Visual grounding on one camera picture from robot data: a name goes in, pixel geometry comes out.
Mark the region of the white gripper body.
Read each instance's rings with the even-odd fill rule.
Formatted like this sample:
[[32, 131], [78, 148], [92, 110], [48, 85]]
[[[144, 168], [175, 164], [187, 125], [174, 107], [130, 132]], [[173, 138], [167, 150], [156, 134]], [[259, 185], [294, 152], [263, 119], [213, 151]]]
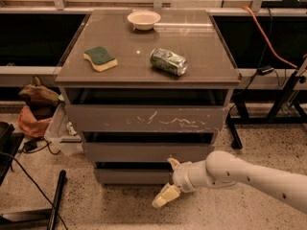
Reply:
[[176, 162], [173, 168], [173, 182], [183, 193], [192, 193], [194, 186], [189, 178], [189, 167], [191, 162]]

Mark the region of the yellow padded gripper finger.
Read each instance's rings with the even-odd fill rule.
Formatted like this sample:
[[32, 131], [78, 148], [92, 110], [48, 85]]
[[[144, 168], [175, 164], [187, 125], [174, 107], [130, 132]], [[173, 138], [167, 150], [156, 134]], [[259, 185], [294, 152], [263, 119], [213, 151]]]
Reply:
[[176, 185], [167, 183], [160, 191], [160, 193], [154, 198], [152, 206], [154, 208], [160, 208], [170, 201], [175, 200], [180, 196], [180, 189]]
[[170, 163], [173, 171], [180, 165], [180, 162], [173, 157], [168, 158], [167, 161]]

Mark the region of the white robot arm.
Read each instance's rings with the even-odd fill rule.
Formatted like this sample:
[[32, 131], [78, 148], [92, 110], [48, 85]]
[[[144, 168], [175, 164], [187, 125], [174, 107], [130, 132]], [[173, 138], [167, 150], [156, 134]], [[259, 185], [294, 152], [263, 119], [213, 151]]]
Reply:
[[161, 189], [153, 200], [154, 208], [200, 187], [221, 189], [244, 183], [307, 213], [306, 175], [254, 165], [221, 150], [211, 152], [199, 162], [180, 163], [175, 158], [168, 162], [173, 169], [173, 184], [167, 183]]

